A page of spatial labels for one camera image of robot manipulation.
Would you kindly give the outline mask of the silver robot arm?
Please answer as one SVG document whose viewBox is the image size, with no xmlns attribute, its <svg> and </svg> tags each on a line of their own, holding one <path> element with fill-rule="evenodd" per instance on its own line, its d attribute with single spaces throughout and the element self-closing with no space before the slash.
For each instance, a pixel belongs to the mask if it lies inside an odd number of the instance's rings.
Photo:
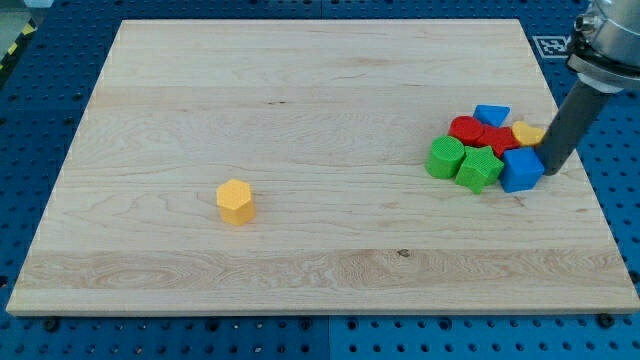
<svg viewBox="0 0 640 360">
<path fill-rule="evenodd" d="M 603 93 L 639 88 L 639 0 L 591 0 L 576 17 L 567 66 Z"/>
</svg>

